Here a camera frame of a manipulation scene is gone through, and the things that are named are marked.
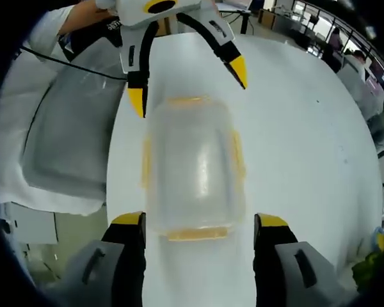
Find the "clear plastic box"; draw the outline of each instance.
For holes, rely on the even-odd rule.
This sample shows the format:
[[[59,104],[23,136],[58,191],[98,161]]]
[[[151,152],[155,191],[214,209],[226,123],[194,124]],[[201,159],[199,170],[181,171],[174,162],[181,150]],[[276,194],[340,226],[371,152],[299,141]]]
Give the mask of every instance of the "clear plastic box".
[[[244,164],[225,104],[179,98],[148,118],[147,225],[170,240],[226,237],[244,215]]]

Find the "robotic arm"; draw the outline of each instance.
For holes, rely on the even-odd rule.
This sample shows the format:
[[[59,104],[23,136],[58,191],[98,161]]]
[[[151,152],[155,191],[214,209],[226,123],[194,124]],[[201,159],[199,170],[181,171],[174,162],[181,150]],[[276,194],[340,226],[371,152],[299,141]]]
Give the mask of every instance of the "robotic arm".
[[[128,75],[128,94],[140,117],[145,117],[148,99],[149,53],[159,19],[176,15],[211,46],[215,55],[245,89],[244,58],[233,44],[234,35],[207,0],[120,0],[116,4],[124,45],[120,49],[122,69]]]

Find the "floor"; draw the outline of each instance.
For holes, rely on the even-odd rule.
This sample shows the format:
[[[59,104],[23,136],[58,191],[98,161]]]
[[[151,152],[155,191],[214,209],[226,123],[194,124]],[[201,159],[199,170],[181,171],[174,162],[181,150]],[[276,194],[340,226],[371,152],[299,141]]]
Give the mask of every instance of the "floor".
[[[228,15],[224,13],[223,15],[228,22],[232,22],[237,17],[236,14]],[[250,22],[255,36],[297,47],[291,38],[274,33],[258,24],[257,18],[250,17]],[[231,23],[230,26],[234,33],[240,33],[241,23],[241,17]],[[249,24],[247,35],[251,34],[252,27]],[[29,250],[26,251],[28,255],[28,268],[37,283],[46,284],[61,278],[70,257],[91,240],[101,239],[108,227],[105,206],[87,217],[56,213],[55,218],[58,244],[30,246]]]

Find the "white table surface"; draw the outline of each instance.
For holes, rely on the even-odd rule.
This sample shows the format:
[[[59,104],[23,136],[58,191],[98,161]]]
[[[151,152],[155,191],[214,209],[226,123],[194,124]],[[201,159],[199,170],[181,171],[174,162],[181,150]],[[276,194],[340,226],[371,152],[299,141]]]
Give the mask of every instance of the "white table surface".
[[[188,264],[181,278],[208,280],[202,284],[210,283],[213,295],[230,293],[224,295],[228,304],[223,306],[255,306],[252,261],[257,212],[285,219],[298,240],[308,241],[338,270],[346,253],[355,252],[360,239],[381,223],[376,151],[357,105],[337,76],[320,59],[290,45],[239,35],[236,45],[246,59],[247,90],[241,89],[203,38],[184,33],[154,40],[147,118],[138,118],[127,95],[122,97],[109,149],[109,222],[120,214],[145,210],[140,184],[143,140],[148,115],[166,97],[210,95],[224,101],[241,136],[247,171],[246,219],[231,238],[234,249],[221,240],[167,246],[147,232],[146,307],[156,302],[154,306],[171,306],[170,293],[174,287],[179,290],[183,279],[168,277],[168,271],[175,266],[181,272],[181,263]],[[203,255],[210,260],[200,258]],[[232,262],[232,268],[223,276],[225,262]],[[214,278],[222,282],[233,276],[234,283],[213,286],[199,267],[214,270]],[[208,293],[188,295],[195,303],[195,296],[211,301]]]
[[[223,13],[234,13],[234,12],[245,12],[250,13],[250,10],[245,10],[244,8],[239,8],[227,3],[216,3],[219,12]]]

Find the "person's arm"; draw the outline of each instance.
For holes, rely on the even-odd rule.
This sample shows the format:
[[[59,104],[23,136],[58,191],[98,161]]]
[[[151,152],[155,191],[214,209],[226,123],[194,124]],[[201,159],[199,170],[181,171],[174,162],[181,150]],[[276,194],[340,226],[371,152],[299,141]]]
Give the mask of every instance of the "person's arm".
[[[111,17],[111,15],[108,11],[98,8],[95,4],[95,0],[85,0],[74,5],[66,21],[58,31],[58,34],[67,34],[96,24],[109,17]]]
[[[337,37],[337,41],[338,41],[338,46],[339,46],[338,50],[341,51],[343,49],[344,45],[343,45],[343,42],[340,38],[340,35]]]
[[[213,8],[215,9],[216,13],[218,13],[219,16],[221,16],[221,13],[218,10],[218,6],[216,5],[215,0],[210,0],[210,1],[212,1],[212,5],[213,5]]]

